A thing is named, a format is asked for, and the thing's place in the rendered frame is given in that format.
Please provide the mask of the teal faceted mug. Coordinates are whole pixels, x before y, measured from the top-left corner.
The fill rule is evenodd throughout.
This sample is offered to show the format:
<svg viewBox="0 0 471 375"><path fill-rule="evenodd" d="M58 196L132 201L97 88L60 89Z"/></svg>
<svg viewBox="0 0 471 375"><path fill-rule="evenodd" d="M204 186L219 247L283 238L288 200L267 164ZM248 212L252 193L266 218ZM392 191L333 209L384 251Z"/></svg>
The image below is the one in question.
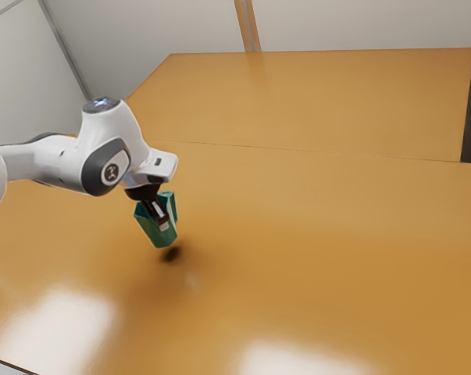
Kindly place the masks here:
<svg viewBox="0 0 471 375"><path fill-rule="evenodd" d="M141 202L135 205L134 218L156 248L166 248L177 239L176 199L173 191L159 192L158 199L169 213L169 226L166 229L160 229L155 225Z"/></svg>

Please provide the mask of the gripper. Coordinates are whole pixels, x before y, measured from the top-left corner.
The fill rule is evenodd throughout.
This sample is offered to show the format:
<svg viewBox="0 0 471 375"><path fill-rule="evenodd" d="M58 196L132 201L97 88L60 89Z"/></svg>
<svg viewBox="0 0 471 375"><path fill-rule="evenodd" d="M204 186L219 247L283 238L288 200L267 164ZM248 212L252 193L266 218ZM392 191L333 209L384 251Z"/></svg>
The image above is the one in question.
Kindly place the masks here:
<svg viewBox="0 0 471 375"><path fill-rule="evenodd" d="M125 193L128 198L141 202L146 213L160 229L169 226L169 213L158 199L160 184L147 184L140 187L128 188Z"/></svg>

